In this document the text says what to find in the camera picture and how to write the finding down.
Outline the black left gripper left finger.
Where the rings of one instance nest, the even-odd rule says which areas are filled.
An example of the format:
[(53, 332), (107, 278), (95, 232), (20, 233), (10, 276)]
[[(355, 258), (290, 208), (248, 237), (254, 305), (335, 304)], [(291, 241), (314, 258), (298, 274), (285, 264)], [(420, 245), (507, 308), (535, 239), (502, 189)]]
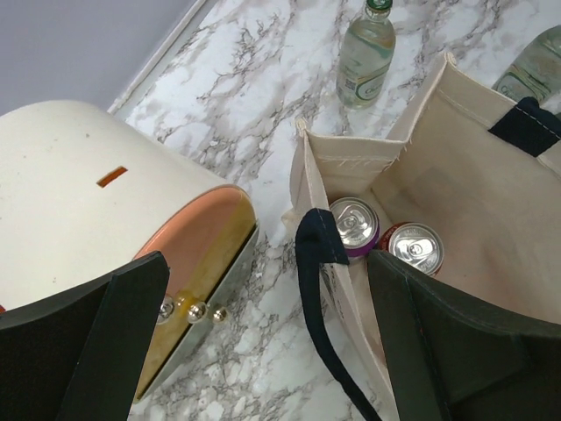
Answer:
[(167, 289), (152, 252), (1, 315), (3, 420), (125, 420)]

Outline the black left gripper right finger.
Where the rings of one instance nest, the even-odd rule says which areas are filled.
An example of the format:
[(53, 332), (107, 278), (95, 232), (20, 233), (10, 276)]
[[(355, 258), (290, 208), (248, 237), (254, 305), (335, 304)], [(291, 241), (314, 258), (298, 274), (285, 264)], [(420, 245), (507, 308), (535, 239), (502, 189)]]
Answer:
[(560, 327), (373, 251), (368, 280), (402, 420), (558, 420)]

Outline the red cola can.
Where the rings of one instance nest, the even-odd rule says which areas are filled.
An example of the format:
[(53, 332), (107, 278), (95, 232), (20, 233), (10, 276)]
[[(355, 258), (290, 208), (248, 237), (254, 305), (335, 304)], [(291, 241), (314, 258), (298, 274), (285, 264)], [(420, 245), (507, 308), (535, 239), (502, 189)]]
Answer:
[(444, 262), (444, 244), (439, 235), (417, 222), (391, 226), (377, 247), (429, 276), (436, 276)]

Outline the purple soda can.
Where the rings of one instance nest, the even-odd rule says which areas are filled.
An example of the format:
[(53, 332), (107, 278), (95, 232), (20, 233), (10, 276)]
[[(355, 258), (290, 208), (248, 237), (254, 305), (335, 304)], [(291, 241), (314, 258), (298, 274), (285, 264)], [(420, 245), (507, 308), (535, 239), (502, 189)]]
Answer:
[(330, 204), (337, 230), (349, 258), (368, 254), (378, 243), (380, 219), (364, 200), (346, 196)]

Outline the cream canvas tote bag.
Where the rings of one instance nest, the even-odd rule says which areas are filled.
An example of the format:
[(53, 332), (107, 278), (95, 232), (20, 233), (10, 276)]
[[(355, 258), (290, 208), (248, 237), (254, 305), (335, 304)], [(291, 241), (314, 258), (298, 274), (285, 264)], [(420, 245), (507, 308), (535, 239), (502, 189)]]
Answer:
[(368, 256), (382, 250), (347, 256), (330, 211), (341, 197), (376, 211), (379, 240), (402, 222), (432, 228), (444, 244), (432, 278), (560, 327), (560, 122), (535, 99), (486, 88), (443, 54), (386, 138), (297, 127), (290, 194), (304, 318), (365, 419), (402, 420), (368, 280)]

